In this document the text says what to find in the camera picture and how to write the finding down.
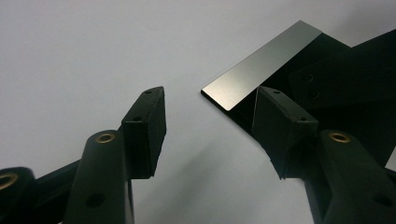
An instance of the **black plastic part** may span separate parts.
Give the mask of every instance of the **black plastic part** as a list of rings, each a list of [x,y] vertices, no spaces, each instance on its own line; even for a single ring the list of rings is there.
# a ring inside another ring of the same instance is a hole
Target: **black plastic part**
[[[396,30],[291,73],[289,82],[305,109],[396,102]]]
[[[166,135],[163,87],[144,91],[121,122],[128,175],[147,179],[155,174]]]
[[[302,177],[302,155],[313,144],[318,121],[283,92],[259,87],[252,132],[279,178]]]
[[[87,140],[64,214],[64,224],[134,223],[124,139],[103,131]]]
[[[32,223],[35,177],[24,167],[0,171],[0,223]]]
[[[328,35],[321,34],[279,70],[273,73],[267,80],[263,83],[257,83],[257,86],[265,86],[283,91],[286,95],[291,97],[291,89],[288,81],[289,73],[298,71],[309,64],[319,62],[346,49],[349,49],[347,45]],[[223,109],[203,91],[201,91],[201,94],[213,103],[213,105],[217,106],[225,115],[237,123],[242,129],[244,129],[245,132],[252,135],[251,127],[253,124],[256,103],[256,91],[252,91],[243,101],[230,111]]]
[[[396,30],[291,73],[289,81],[320,130],[351,133],[385,167],[396,146]]]
[[[75,161],[35,181],[37,201],[33,214],[36,223],[62,222],[78,164],[79,161]]]
[[[356,138],[323,131],[317,152],[332,191],[319,223],[396,223],[396,187]]]

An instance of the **reflective metal surface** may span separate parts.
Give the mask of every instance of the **reflective metal surface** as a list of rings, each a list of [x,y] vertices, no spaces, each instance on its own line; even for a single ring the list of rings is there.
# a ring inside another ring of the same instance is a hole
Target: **reflective metal surface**
[[[225,110],[231,110],[320,34],[320,30],[298,21],[207,85],[203,92]]]

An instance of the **black mechanical arm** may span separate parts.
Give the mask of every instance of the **black mechanical arm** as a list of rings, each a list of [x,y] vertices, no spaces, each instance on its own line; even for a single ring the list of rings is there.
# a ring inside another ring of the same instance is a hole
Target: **black mechanical arm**
[[[88,138],[80,161],[35,179],[0,171],[0,223],[134,223],[131,179],[157,168],[166,134],[163,87],[142,92],[118,130]]]

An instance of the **mounting hole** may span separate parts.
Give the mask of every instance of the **mounting hole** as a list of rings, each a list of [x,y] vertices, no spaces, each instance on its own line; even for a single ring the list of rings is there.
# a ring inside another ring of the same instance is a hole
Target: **mounting hole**
[[[330,138],[339,143],[348,143],[350,142],[350,138],[343,133],[330,133]]]
[[[142,117],[134,117],[132,120],[133,121],[140,121],[140,120],[142,120]]]
[[[113,141],[113,139],[116,138],[116,135],[114,135],[113,133],[104,133],[99,135],[96,138],[96,142],[97,143],[108,143]]]
[[[387,196],[382,195],[382,194],[375,195],[373,200],[376,203],[382,204],[382,205],[384,205],[386,207],[392,207],[393,206],[392,200],[390,198],[388,198]]]
[[[18,175],[14,173],[6,173],[0,175],[0,190],[6,189],[13,185],[18,179]]]
[[[105,201],[105,198],[105,194],[103,193],[94,193],[88,197],[85,204],[90,208],[98,207]]]
[[[320,96],[319,91],[309,91],[307,95],[308,99],[310,100],[316,100],[319,98],[319,96]]]

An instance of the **white background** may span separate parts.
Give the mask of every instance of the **white background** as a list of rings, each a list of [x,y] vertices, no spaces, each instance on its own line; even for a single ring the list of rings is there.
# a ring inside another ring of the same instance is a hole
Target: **white background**
[[[312,223],[304,183],[279,180],[199,93],[298,20],[353,47],[396,29],[396,2],[1,1],[0,169],[78,160],[164,86],[168,132],[156,176],[133,181],[137,224]]]

